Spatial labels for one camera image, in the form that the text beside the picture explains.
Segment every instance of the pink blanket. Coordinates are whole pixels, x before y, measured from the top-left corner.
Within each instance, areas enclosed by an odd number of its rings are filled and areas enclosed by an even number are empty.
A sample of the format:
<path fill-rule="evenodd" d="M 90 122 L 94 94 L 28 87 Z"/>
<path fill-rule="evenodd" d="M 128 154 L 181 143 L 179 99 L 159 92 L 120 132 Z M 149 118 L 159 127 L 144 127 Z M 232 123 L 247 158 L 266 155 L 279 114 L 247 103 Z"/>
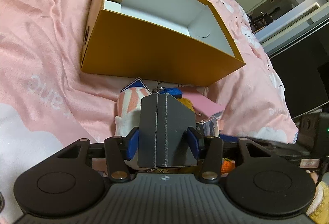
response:
<path fill-rule="evenodd" d="M 80 71 L 91 0 L 0 0 L 0 223 L 21 215 L 17 176 L 78 138 L 101 142 L 115 132 L 119 91 L 131 79 Z M 233 0 L 210 0 L 246 65 L 204 90 L 226 107 L 223 133 L 293 142 L 297 129 L 284 87 L 246 14 Z M 146 81 L 150 89 L 163 85 Z"/>

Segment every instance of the metal screw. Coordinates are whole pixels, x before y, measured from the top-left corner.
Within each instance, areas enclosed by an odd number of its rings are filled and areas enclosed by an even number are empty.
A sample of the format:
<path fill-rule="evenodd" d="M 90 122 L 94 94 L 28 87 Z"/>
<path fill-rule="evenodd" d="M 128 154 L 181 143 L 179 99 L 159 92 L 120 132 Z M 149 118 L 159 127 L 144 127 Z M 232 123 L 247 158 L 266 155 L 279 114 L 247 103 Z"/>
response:
<path fill-rule="evenodd" d="M 113 136 L 114 139 L 116 139 L 117 144 L 123 143 L 123 137 L 122 136 Z"/>
<path fill-rule="evenodd" d="M 217 179 L 218 175 L 217 173 L 213 172 L 213 171 L 206 171 L 203 172 L 201 175 L 205 180 L 215 180 Z"/>
<path fill-rule="evenodd" d="M 111 174 L 111 177 L 116 180 L 124 180 L 128 177 L 128 174 L 124 171 L 115 171 Z"/>

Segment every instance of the open cardboard box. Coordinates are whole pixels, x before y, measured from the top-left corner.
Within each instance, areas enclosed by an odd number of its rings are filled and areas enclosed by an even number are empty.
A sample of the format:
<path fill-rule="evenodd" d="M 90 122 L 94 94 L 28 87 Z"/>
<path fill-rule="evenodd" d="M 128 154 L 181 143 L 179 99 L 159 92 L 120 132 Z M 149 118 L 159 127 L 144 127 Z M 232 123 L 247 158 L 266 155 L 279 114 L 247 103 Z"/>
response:
<path fill-rule="evenodd" d="M 92 0 L 85 73 L 208 86 L 245 63 L 208 0 Z"/>

